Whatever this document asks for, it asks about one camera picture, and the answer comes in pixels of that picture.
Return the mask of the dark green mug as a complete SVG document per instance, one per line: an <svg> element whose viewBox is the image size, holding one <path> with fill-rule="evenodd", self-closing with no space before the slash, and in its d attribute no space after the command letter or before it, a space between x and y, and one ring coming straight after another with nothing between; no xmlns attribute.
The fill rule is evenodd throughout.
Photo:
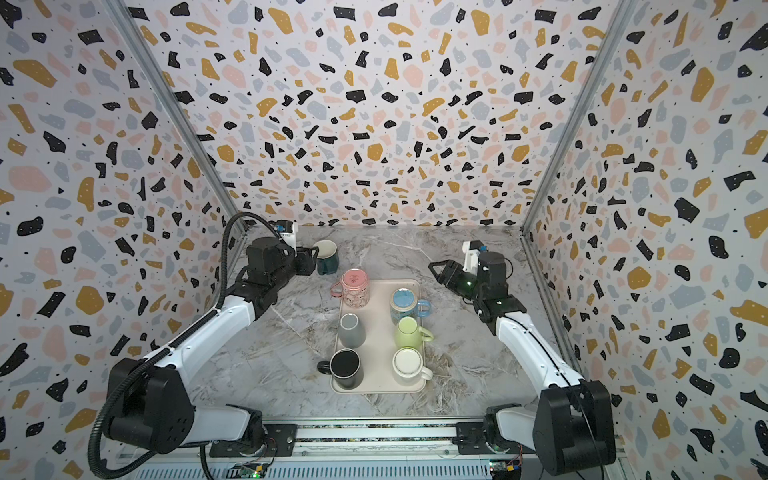
<svg viewBox="0 0 768 480"><path fill-rule="evenodd" d="M316 270L319 275L333 275L339 268L338 247L332 240L320 240L313 245L318 250Z"/></svg>

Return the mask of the light blue yellow-inside mug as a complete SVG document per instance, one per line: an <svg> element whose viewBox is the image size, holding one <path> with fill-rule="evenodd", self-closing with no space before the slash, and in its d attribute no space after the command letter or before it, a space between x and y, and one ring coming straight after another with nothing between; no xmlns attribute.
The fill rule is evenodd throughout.
<svg viewBox="0 0 768 480"><path fill-rule="evenodd" d="M427 317L431 314L431 310L431 303L428 300L420 299L409 288L399 288L390 297L390 317L393 324L398 324L405 317Z"/></svg>

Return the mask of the pink glass mug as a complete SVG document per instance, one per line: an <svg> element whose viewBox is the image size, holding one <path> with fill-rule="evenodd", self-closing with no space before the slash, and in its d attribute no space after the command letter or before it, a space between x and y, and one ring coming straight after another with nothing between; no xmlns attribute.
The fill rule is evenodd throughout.
<svg viewBox="0 0 768 480"><path fill-rule="evenodd" d="M370 299L369 277L362 269L349 269L331 287L330 293L334 298L341 298L350 308L363 308Z"/></svg>

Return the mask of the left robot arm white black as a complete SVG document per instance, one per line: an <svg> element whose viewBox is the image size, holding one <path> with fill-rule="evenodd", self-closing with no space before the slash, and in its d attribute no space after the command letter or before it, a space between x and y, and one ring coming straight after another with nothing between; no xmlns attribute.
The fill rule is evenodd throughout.
<svg viewBox="0 0 768 480"><path fill-rule="evenodd" d="M166 454L214 441L258 449L266 438L262 415L248 407L201 407L188 387L230 339L258 320L296 276L311 275L316 247L275 237L254 240L247 265L227 289L224 302L143 359L123 359L110 372L104 419L93 429L103 437Z"/></svg>

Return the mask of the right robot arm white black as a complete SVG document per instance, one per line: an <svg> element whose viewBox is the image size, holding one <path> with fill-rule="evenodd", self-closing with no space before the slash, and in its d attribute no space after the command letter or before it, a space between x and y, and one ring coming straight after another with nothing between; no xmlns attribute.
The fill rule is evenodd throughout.
<svg viewBox="0 0 768 480"><path fill-rule="evenodd" d="M487 409L482 424L487 448L506 453L527 447L553 476L614 463L616 440L607 388L586 380L541 335L526 307L509 291L508 259L470 241L463 262L443 260L428 268L439 284L473 307L539 390L535 411L516 403Z"/></svg>

